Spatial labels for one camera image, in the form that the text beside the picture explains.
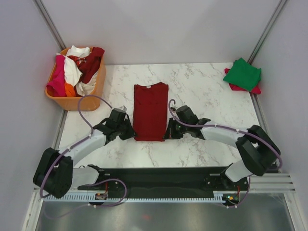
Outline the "white t-shirt in basket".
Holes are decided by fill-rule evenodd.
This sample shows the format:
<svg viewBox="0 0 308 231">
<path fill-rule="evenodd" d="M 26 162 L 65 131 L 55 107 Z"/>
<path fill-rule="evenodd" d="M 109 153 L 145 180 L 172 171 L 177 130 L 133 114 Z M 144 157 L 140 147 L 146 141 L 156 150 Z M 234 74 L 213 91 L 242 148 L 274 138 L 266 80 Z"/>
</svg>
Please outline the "white t-shirt in basket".
<svg viewBox="0 0 308 231">
<path fill-rule="evenodd" d="M 67 51 L 65 60 L 64 60 L 64 78 L 67 84 L 72 85 L 73 87 L 79 82 L 79 79 L 82 75 L 82 72 L 77 67 L 77 64 L 73 58 L 78 60 L 85 58 L 90 54 L 90 48 L 77 48 L 74 45 Z"/>
</svg>

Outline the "dark red t-shirt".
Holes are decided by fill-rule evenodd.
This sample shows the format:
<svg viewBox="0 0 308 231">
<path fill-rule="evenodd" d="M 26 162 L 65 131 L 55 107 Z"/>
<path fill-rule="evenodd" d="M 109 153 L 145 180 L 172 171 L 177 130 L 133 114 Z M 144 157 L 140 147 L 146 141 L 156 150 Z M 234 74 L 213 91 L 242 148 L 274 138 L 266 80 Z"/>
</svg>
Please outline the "dark red t-shirt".
<svg viewBox="0 0 308 231">
<path fill-rule="evenodd" d="M 136 141 L 164 141 L 168 89 L 163 82 L 134 86 L 133 129 Z"/>
</svg>

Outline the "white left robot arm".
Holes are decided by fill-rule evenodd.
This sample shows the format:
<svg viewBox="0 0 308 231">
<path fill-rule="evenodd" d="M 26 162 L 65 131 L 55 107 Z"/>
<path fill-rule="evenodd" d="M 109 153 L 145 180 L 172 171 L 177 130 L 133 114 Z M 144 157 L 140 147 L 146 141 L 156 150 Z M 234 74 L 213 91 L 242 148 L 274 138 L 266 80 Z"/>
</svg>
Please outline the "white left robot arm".
<svg viewBox="0 0 308 231">
<path fill-rule="evenodd" d="M 102 169 L 95 165 L 76 168 L 82 159 L 119 137 L 127 140 L 135 136 L 126 107 L 114 108 L 108 118 L 95 125 L 90 134 L 67 148 L 46 149 L 33 177 L 33 183 L 48 195 L 62 198 L 72 188 L 91 185 L 101 189 L 105 185 Z"/>
</svg>

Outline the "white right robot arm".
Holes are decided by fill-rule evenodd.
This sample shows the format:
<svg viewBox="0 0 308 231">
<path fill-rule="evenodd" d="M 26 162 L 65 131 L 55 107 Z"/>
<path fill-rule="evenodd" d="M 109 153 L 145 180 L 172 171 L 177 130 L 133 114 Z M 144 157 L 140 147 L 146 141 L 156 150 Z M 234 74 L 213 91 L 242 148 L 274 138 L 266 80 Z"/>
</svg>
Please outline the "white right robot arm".
<svg viewBox="0 0 308 231">
<path fill-rule="evenodd" d="M 223 143 L 238 150 L 241 160 L 222 172 L 221 186 L 232 189 L 238 181 L 252 175 L 263 176 L 275 161 L 282 166 L 281 152 L 268 134 L 258 125 L 247 129 L 232 128 L 208 118 L 198 118 L 190 107 L 168 106 L 171 118 L 163 138 L 179 140 L 184 134 L 193 138 Z"/>
</svg>

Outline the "dark red shirt in basket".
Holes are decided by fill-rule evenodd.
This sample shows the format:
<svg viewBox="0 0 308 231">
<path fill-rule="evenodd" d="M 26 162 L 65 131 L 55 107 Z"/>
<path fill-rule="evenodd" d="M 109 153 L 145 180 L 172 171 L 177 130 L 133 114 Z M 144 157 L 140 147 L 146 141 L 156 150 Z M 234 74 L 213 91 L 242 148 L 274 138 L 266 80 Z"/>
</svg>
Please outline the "dark red shirt in basket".
<svg viewBox="0 0 308 231">
<path fill-rule="evenodd" d="M 105 50 L 100 47 L 93 47 L 92 51 L 86 57 L 78 57 L 77 55 L 66 54 L 70 59 L 72 59 L 77 68 L 82 73 L 79 82 L 89 83 L 93 75 L 99 70 L 101 59 L 105 53 Z"/>
</svg>

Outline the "aluminium frame post right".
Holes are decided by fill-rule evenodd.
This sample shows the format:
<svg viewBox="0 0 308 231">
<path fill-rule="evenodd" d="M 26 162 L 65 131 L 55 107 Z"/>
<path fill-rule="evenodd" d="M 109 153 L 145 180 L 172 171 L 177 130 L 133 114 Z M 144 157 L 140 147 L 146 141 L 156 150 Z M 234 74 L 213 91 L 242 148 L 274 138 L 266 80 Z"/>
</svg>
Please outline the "aluminium frame post right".
<svg viewBox="0 0 308 231">
<path fill-rule="evenodd" d="M 273 29 L 275 23 L 277 22 L 279 16 L 283 12 L 286 4 L 288 3 L 289 0 L 279 0 L 277 6 L 275 7 L 270 19 L 268 20 L 265 28 L 263 29 L 256 45 L 254 46 L 249 58 L 248 58 L 248 63 L 252 64 L 254 60 L 256 59 L 258 53 L 260 52 L 263 44 L 265 43 L 267 37 L 269 36 L 271 30 Z"/>
</svg>

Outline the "orange t-shirt in basket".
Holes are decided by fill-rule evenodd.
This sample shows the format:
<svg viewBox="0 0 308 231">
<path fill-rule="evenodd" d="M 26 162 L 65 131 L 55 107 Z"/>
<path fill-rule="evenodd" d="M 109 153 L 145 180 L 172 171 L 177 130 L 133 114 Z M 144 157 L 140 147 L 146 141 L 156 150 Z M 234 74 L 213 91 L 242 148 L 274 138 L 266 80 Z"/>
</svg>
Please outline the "orange t-shirt in basket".
<svg viewBox="0 0 308 231">
<path fill-rule="evenodd" d="M 67 83 L 67 82 L 65 82 L 65 84 L 64 84 L 64 90 L 65 90 L 66 97 L 75 97 L 76 96 L 74 86 Z"/>
</svg>

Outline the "aluminium frame post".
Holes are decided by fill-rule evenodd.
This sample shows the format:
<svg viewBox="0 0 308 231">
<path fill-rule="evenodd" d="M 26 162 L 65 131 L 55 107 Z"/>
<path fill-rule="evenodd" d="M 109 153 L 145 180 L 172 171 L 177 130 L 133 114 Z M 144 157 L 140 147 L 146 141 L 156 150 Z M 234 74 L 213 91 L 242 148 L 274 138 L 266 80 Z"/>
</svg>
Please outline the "aluminium frame post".
<svg viewBox="0 0 308 231">
<path fill-rule="evenodd" d="M 273 29 L 275 23 L 277 22 L 279 16 L 283 12 L 286 4 L 288 3 L 289 0 L 279 0 L 277 6 L 275 7 L 270 19 L 268 20 L 265 28 L 263 29 L 256 45 L 254 46 L 249 58 L 248 58 L 248 63 L 252 64 L 254 60 L 256 59 L 258 53 L 260 52 L 263 44 L 265 43 L 267 37 L 269 36 L 271 30 Z"/>
<path fill-rule="evenodd" d="M 44 5 L 42 0 L 33 0 L 33 3 L 35 4 L 36 8 L 38 9 L 40 15 L 42 16 L 45 24 L 47 25 L 49 31 L 51 32 L 53 38 L 55 39 L 57 45 L 61 50 L 64 50 L 66 48 L 66 45 L 56 28 L 55 23 L 53 22 L 46 6 Z"/>
</svg>

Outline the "pink t-shirt in basket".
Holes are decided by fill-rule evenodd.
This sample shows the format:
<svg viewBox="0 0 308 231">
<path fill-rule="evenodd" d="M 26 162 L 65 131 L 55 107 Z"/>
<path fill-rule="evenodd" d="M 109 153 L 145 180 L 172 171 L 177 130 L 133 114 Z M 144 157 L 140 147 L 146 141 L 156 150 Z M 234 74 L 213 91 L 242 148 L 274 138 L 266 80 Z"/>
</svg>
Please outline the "pink t-shirt in basket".
<svg viewBox="0 0 308 231">
<path fill-rule="evenodd" d="M 65 80 L 64 80 L 64 62 L 65 57 L 61 54 L 55 57 L 55 71 L 52 80 L 47 84 L 47 91 L 53 97 L 65 97 Z"/>
</svg>

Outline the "aluminium frame post left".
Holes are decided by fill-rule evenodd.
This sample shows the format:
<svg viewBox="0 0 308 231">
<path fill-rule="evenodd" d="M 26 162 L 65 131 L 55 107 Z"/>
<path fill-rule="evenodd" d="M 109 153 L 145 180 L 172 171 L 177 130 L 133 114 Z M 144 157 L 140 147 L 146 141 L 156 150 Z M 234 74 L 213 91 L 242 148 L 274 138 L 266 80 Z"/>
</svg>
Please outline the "aluminium frame post left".
<svg viewBox="0 0 308 231">
<path fill-rule="evenodd" d="M 33 0 L 33 3 L 35 4 L 36 8 L 38 9 L 40 15 L 42 16 L 45 24 L 47 25 L 49 31 L 51 32 L 53 38 L 55 39 L 57 45 L 61 50 L 64 50 L 66 48 L 66 45 L 56 28 L 55 23 L 53 22 L 46 6 L 44 5 L 42 0 Z"/>
</svg>

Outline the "pink folded t-shirt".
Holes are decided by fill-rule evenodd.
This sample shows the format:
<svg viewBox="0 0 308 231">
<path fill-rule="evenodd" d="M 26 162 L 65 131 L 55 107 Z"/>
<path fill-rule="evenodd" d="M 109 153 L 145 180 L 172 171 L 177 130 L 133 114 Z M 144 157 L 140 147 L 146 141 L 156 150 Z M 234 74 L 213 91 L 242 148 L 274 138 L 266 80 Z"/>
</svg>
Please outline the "pink folded t-shirt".
<svg viewBox="0 0 308 231">
<path fill-rule="evenodd" d="M 225 68 L 225 69 L 224 69 L 225 74 L 228 74 L 229 71 L 230 71 L 229 68 Z M 231 84 L 231 83 L 229 83 L 229 87 L 230 87 L 230 89 L 231 89 L 232 91 L 246 91 L 246 92 L 247 92 L 247 90 L 245 90 L 245 89 L 243 89 L 243 88 L 241 88 L 241 87 L 239 87 L 239 86 L 237 86 L 237 85 Z M 258 87 L 258 85 L 256 85 L 256 86 L 250 91 L 250 93 L 259 95 L 259 94 L 261 94 L 261 90 L 260 90 L 260 88 Z"/>
</svg>

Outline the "green folded t-shirt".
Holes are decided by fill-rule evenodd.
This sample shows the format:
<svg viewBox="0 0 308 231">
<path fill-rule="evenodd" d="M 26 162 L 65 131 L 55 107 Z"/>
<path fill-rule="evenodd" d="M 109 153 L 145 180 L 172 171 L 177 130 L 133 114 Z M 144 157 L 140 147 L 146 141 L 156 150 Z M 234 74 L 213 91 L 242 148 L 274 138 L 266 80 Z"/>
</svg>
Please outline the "green folded t-shirt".
<svg viewBox="0 0 308 231">
<path fill-rule="evenodd" d="M 233 62 L 223 80 L 251 92 L 261 80 L 261 68 L 251 66 L 246 60 L 239 58 Z"/>
</svg>

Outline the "cream t-shirt in basket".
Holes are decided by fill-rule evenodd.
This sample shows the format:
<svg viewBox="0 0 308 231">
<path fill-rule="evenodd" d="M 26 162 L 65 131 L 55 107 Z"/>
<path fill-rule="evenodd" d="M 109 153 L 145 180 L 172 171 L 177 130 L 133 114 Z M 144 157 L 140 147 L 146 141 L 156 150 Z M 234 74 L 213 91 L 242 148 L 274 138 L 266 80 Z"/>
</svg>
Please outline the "cream t-shirt in basket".
<svg viewBox="0 0 308 231">
<path fill-rule="evenodd" d="M 96 80 L 98 76 L 98 71 L 92 76 L 88 83 L 79 82 L 76 84 L 76 93 L 79 96 L 85 96 L 91 94 L 96 86 Z"/>
</svg>

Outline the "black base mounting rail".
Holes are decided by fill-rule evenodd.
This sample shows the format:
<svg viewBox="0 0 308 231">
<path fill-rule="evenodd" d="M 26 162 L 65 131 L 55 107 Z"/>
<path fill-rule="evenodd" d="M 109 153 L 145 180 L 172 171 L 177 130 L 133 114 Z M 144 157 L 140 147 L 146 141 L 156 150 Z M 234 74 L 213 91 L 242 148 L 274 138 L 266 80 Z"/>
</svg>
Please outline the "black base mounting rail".
<svg viewBox="0 0 308 231">
<path fill-rule="evenodd" d="M 224 167 L 105 168 L 96 185 L 79 190 L 107 190 L 112 196 L 211 196 L 215 191 L 246 191 L 248 180 L 231 182 Z"/>
</svg>

